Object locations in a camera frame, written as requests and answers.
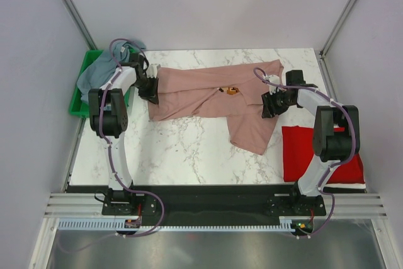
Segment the pink t shirt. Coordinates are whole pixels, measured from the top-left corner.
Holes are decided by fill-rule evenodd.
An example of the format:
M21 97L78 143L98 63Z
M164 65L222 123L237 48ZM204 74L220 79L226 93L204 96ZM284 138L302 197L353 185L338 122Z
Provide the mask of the pink t shirt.
M261 116L261 96L268 86L254 74L256 67L269 76L283 73L279 60L187 70L162 67L157 73L159 102L149 104L149 118L224 117L233 146L263 155L277 119Z

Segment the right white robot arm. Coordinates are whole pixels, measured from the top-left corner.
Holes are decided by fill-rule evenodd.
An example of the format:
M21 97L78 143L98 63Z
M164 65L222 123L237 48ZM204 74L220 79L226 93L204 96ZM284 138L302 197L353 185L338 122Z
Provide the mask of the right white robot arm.
M291 106L304 108L315 118L312 160L289 195L269 198L269 215L331 215L324 205L324 187L337 168L349 163L360 150L358 108L342 105L316 85L306 83L301 70L287 72L284 85L278 76L268 75L259 67L253 72L270 87L261 96L263 118L275 118Z

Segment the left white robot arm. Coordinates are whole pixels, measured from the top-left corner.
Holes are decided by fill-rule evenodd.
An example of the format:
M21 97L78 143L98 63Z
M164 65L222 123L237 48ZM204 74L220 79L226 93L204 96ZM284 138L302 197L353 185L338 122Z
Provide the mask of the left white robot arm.
M128 62L119 63L111 78L88 93L91 129L103 140L108 164L108 189L104 192L103 215L142 215L145 195L133 192L125 153L128 113L125 94L135 87L141 99L157 105L157 69L146 56L131 53Z

